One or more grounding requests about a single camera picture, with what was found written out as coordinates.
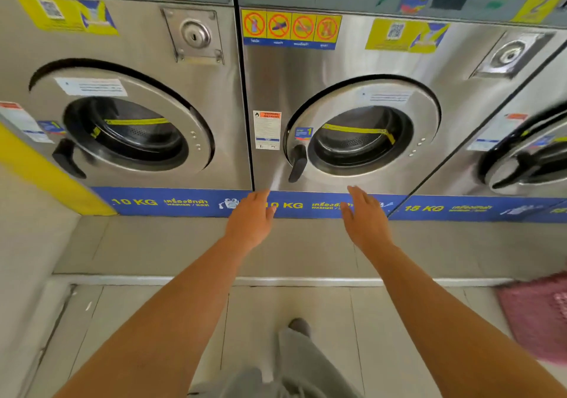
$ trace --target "person's left arm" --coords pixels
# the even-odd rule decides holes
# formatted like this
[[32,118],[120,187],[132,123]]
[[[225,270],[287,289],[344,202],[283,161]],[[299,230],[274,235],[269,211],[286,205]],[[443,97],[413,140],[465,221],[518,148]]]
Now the person's left arm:
[[54,398],[184,397],[240,264],[270,232],[276,209],[266,209],[268,194],[240,202],[224,236],[112,334]]

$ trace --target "metal lock plate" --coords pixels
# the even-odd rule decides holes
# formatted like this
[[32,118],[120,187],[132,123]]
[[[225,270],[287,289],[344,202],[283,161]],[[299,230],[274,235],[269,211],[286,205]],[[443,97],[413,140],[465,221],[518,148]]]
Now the metal lock plate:
[[473,77],[513,79],[554,33],[506,32],[472,73]]
[[224,65],[215,11],[162,7],[177,62]]

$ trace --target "yellow stripe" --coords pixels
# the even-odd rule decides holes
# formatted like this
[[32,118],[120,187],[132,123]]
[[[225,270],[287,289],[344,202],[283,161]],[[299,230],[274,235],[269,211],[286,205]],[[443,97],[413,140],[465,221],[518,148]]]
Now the yellow stripe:
[[105,122],[108,124],[113,125],[124,125],[124,126],[132,126],[137,124],[162,124],[162,123],[169,123],[164,117],[159,119],[132,119],[132,120],[111,120],[111,119],[104,119]]
[[0,163],[49,192],[53,198],[79,214],[113,216],[113,208],[96,194],[69,177],[58,167],[48,162],[38,152],[21,141],[0,124]]
[[330,129],[331,131],[340,132],[354,132],[355,134],[384,134],[390,140],[390,143],[394,144],[396,140],[393,135],[388,132],[387,129],[365,129],[365,128],[351,128],[349,126],[338,126],[336,124],[325,123],[322,126],[324,129]]

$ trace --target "pink laundry basket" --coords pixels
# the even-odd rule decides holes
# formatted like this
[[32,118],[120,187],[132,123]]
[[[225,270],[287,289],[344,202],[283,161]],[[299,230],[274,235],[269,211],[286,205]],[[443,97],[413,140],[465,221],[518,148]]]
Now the pink laundry basket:
[[516,341],[537,359],[567,365],[567,272],[496,293]]

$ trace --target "hand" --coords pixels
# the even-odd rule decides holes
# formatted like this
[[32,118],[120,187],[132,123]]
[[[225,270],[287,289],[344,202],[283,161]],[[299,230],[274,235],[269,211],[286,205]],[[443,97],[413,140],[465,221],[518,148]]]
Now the hand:
[[264,241],[272,229],[276,208],[266,208],[269,193],[269,189],[266,189],[248,194],[234,209],[226,224],[224,237],[246,252]]
[[353,197],[354,212],[346,202],[341,202],[341,212],[346,232],[365,254],[382,246],[392,246],[392,234],[388,218],[380,203],[358,186],[347,186]]

